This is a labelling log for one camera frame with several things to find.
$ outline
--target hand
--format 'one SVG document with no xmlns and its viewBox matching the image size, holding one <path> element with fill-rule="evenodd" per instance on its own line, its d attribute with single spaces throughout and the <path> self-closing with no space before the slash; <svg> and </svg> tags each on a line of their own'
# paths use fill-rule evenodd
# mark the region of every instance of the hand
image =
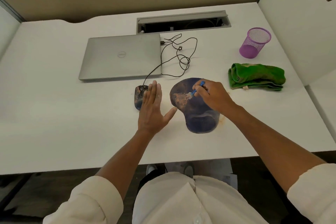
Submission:
<svg viewBox="0 0 336 224">
<path fill-rule="evenodd" d="M 203 87 L 199 86 L 201 81 L 205 81 Z M 197 92 L 195 92 L 196 97 L 201 96 L 210 108 L 220 112 L 224 116 L 227 116 L 233 107 L 237 106 L 220 82 L 201 79 L 194 84 L 192 89 L 197 90 Z"/>
<path fill-rule="evenodd" d="M 176 107 L 170 109 L 165 116 L 161 114 L 160 104 L 162 99 L 161 85 L 154 80 L 149 84 L 148 91 L 143 95 L 142 105 L 139 113 L 138 131 L 145 131 L 154 136 L 163 129 L 177 111 Z"/>
</svg>

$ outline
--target person's right arm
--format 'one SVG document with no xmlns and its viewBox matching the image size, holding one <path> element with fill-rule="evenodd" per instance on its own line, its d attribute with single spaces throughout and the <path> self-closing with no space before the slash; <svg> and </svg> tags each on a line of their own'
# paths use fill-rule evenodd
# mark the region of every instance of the person's right arm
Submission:
<svg viewBox="0 0 336 224">
<path fill-rule="evenodd" d="M 202 79 L 193 89 L 212 109 L 231 120 L 259 154 L 268 170 L 287 193 L 299 176 L 325 162 L 250 115 L 230 98 L 220 82 Z"/>
</svg>

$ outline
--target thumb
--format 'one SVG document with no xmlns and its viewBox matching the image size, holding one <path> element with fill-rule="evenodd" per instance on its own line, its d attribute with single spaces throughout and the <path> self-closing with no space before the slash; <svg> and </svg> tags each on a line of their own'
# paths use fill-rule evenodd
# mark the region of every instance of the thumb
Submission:
<svg viewBox="0 0 336 224">
<path fill-rule="evenodd" d="M 209 97 L 209 93 L 202 86 L 197 85 L 195 87 L 195 90 L 203 99 L 207 99 Z"/>
<path fill-rule="evenodd" d="M 168 122 L 171 120 L 171 118 L 174 116 L 174 114 L 176 113 L 177 111 L 177 108 L 176 107 L 173 107 L 171 108 L 165 116 L 163 116 L 163 121 L 164 123 L 167 125 Z"/>
</svg>

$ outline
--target dirty black mouse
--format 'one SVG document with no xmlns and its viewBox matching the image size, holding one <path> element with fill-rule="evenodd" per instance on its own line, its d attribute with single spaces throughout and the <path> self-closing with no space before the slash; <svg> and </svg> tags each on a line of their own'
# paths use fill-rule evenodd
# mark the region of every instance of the dirty black mouse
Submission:
<svg viewBox="0 0 336 224">
<path fill-rule="evenodd" d="M 142 105 L 142 99 L 144 97 L 144 93 L 147 90 L 148 90 L 148 86 L 147 85 L 140 85 L 140 86 L 137 86 L 135 88 L 135 92 L 134 92 L 134 105 L 135 105 L 136 109 L 140 110 L 141 105 Z"/>
</svg>

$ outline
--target shoe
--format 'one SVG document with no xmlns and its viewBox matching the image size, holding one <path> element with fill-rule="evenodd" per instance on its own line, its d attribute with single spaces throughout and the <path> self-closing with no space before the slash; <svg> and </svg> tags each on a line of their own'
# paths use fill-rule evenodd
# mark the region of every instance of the shoe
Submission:
<svg viewBox="0 0 336 224">
<path fill-rule="evenodd" d="M 193 163 L 187 162 L 184 165 L 183 174 L 187 175 L 190 178 L 192 178 L 194 176 L 194 173 L 195 173 L 195 168 L 194 168 Z"/>
<path fill-rule="evenodd" d="M 149 164 L 146 169 L 146 175 L 148 175 L 151 171 L 157 170 L 158 168 L 156 167 L 155 164 Z"/>
</svg>

